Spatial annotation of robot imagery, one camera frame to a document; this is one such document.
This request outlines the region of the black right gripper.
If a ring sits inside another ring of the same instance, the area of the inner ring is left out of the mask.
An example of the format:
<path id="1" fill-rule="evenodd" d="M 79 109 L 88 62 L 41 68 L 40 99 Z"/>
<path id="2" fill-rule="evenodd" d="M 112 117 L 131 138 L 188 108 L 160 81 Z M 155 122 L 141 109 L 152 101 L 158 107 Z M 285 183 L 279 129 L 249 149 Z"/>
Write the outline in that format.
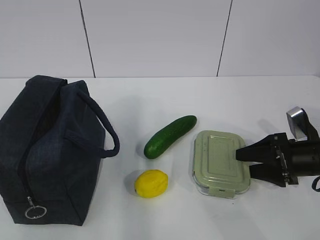
<path id="1" fill-rule="evenodd" d="M 294 140 L 286 133 L 276 133 L 237 149 L 235 157 L 242 162 L 261 163 L 249 167 L 252 179 L 279 187 L 297 185 L 298 177 L 320 175 L 320 137 L 312 134 L 306 140 Z"/>

